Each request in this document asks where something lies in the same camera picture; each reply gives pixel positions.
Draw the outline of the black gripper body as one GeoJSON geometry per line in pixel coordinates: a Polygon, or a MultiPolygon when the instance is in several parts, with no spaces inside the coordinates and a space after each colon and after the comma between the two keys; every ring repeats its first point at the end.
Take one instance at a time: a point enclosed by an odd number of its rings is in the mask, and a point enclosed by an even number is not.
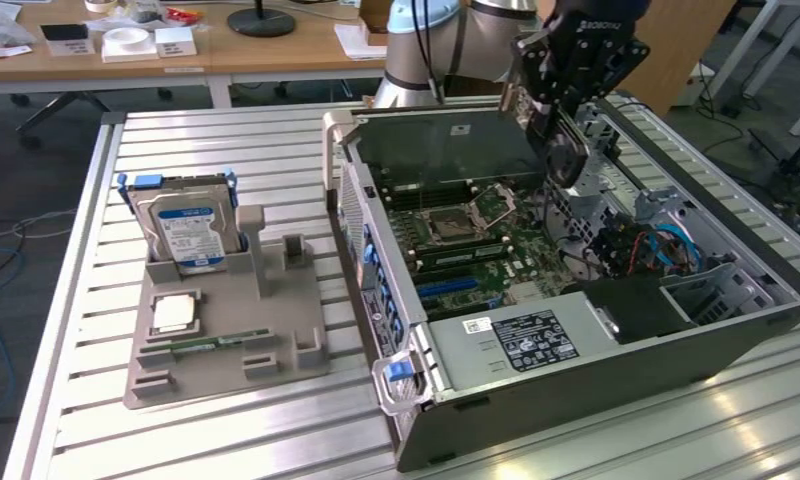
{"type": "Polygon", "coordinates": [[[557,99],[604,97],[649,55],[636,37],[648,1],[557,1],[545,20],[546,80],[557,99]]]}

